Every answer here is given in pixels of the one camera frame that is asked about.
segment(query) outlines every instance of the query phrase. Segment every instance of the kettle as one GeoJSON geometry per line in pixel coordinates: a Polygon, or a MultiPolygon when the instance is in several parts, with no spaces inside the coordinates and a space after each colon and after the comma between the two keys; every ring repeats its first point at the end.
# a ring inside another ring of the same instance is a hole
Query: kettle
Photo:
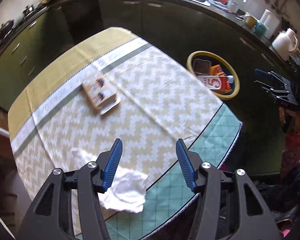
{"type": "Polygon", "coordinates": [[[279,33],[272,42],[272,47],[284,61],[288,61],[289,55],[298,51],[298,46],[296,34],[290,28],[285,33],[279,33]]]}

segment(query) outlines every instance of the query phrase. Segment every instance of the pot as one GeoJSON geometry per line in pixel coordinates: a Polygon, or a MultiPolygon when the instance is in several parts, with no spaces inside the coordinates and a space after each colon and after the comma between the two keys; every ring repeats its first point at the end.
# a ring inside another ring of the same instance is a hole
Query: pot
{"type": "Polygon", "coordinates": [[[0,28],[0,40],[3,40],[5,36],[11,31],[13,27],[14,20],[8,20],[6,23],[3,23],[0,28]]]}

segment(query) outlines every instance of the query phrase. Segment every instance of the metal screw cap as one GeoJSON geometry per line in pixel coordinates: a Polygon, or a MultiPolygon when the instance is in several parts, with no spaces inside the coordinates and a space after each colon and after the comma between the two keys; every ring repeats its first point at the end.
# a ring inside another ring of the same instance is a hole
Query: metal screw cap
{"type": "Polygon", "coordinates": [[[211,164],[208,162],[203,162],[201,163],[201,167],[204,169],[209,169],[211,167],[211,164]]]}
{"type": "Polygon", "coordinates": [[[52,172],[54,175],[59,175],[61,173],[61,169],[57,168],[57,169],[54,169],[53,172],[52,172]]]}
{"type": "Polygon", "coordinates": [[[237,170],[237,174],[238,174],[239,176],[243,176],[244,174],[246,174],[246,172],[245,172],[243,169],[238,169],[238,170],[237,170]]]}
{"type": "Polygon", "coordinates": [[[89,162],[88,163],[88,168],[93,169],[97,166],[97,164],[95,162],[89,162]]]}

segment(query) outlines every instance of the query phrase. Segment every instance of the black bag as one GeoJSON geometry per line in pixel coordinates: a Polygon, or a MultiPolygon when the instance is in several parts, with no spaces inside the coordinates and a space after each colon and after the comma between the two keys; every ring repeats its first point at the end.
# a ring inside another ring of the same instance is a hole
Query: black bag
{"type": "Polygon", "coordinates": [[[259,192],[271,211],[287,212],[300,204],[300,165],[291,170],[281,184],[262,184],[259,192]]]}

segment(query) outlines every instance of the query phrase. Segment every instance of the food package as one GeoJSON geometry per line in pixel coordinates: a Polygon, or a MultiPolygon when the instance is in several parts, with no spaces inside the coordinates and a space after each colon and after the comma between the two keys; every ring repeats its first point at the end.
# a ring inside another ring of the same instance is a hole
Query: food package
{"type": "Polygon", "coordinates": [[[197,78],[204,84],[205,87],[211,90],[227,89],[227,77],[223,76],[197,76],[197,78]]]}
{"type": "Polygon", "coordinates": [[[216,92],[218,92],[221,95],[232,92],[232,89],[231,89],[230,84],[228,82],[228,78],[226,77],[226,74],[223,72],[220,65],[215,65],[215,66],[212,66],[210,68],[210,76],[225,77],[225,78],[220,79],[221,89],[219,89],[216,92]]]}
{"type": "Polygon", "coordinates": [[[102,110],[116,102],[117,93],[115,89],[101,75],[93,80],[82,82],[82,87],[97,110],[102,110]]]}

